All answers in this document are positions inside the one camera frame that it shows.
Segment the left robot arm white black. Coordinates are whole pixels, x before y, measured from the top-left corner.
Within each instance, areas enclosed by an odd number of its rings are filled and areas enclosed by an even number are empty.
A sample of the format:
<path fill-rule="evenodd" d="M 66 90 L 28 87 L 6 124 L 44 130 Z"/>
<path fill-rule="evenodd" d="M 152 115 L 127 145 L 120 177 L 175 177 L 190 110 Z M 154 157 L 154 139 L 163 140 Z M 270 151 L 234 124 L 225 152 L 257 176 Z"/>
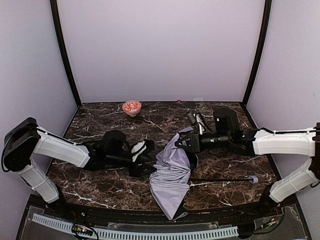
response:
<path fill-rule="evenodd" d="M 154 149 L 152 140 L 144 139 L 130 145 L 127 136 L 119 130 L 107 131 L 102 139 L 76 143 L 57 136 L 26 118 L 4 138 L 0 158 L 2 171 L 17 173 L 31 189 L 48 203 L 63 199 L 63 194 L 32 159 L 33 155 L 47 156 L 86 171 L 109 168 L 127 168 L 131 177 L 142 177 L 157 169 L 143 159 L 150 159 Z"/>

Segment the lavender folding umbrella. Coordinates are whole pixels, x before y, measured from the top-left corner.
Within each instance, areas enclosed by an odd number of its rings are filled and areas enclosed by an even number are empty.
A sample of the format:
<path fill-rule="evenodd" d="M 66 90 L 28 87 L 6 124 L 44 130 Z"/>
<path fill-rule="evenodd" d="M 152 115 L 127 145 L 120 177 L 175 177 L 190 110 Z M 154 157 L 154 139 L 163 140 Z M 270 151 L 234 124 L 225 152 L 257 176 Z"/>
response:
<path fill-rule="evenodd" d="M 187 127 L 174 135 L 164 149 L 156 155 L 154 167 L 150 174 L 150 192 L 165 216 L 170 221 L 185 217 L 184 198 L 192 171 L 198 167 L 199 159 L 195 153 L 175 146 L 180 134 L 192 131 Z"/>

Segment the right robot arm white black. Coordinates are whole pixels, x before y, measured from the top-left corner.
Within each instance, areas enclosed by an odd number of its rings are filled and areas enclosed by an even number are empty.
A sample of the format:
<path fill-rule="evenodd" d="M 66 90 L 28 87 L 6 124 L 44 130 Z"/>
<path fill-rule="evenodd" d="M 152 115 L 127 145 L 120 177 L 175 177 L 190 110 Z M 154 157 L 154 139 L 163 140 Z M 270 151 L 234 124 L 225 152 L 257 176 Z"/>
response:
<path fill-rule="evenodd" d="M 260 197 L 262 206 L 270 207 L 287 197 L 320 183 L 320 127 L 300 130 L 270 130 L 265 127 L 242 130 L 233 109 L 223 107 L 213 112 L 215 130 L 210 129 L 200 113 L 187 114 L 196 128 L 180 133 L 174 143 L 190 153 L 225 148 L 242 156 L 269 154 L 302 155 L 308 160 L 288 176 L 269 184 Z"/>

